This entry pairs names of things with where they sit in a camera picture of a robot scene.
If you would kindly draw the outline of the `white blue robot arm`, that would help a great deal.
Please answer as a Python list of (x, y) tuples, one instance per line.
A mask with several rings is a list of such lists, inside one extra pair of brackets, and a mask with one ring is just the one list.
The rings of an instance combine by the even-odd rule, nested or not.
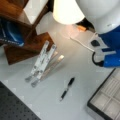
[(80, 4), (76, 0), (54, 0), (53, 17), (65, 25), (86, 18), (107, 45), (103, 52), (108, 52), (108, 55), (94, 64), (120, 66), (120, 0), (80, 0)]

